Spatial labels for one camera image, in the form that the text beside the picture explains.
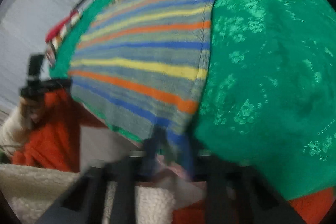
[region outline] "orange-red fabric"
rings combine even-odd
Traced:
[[[333,204],[333,188],[291,200],[290,205],[307,224],[318,224]],[[204,201],[173,211],[172,224],[205,224]]]
[[[79,172],[80,125],[105,127],[65,90],[46,93],[46,114],[12,163]]]

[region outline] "green fabric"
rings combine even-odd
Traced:
[[[97,0],[60,49],[66,76]],[[253,165],[293,199],[336,184],[336,14],[326,0],[217,0],[208,80],[194,133]]]

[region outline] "striped garment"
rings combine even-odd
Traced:
[[[116,0],[82,35],[72,96],[139,139],[166,129],[178,156],[208,73],[215,0]]]

